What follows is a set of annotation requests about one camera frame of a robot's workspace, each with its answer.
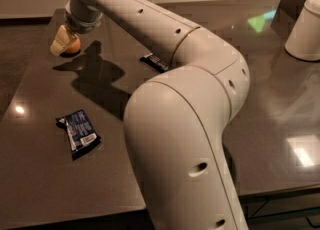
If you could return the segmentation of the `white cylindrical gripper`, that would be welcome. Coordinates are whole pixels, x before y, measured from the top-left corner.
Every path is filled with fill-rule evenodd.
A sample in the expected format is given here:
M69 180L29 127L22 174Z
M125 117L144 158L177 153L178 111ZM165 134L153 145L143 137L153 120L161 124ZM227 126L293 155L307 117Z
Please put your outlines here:
M69 0L64 18L72 31L66 25L59 27L50 47L55 56L65 53L66 48L79 38L76 33L86 34L97 28L101 24L102 13L81 0Z

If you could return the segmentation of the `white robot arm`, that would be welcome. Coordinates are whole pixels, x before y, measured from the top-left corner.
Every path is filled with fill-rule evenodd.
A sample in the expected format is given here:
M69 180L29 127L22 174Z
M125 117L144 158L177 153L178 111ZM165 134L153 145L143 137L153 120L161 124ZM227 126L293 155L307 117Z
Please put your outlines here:
M156 230L248 230L222 135L249 90L243 56L207 29L146 0L70 0L51 45L65 52L102 16L169 65L124 111L130 162Z

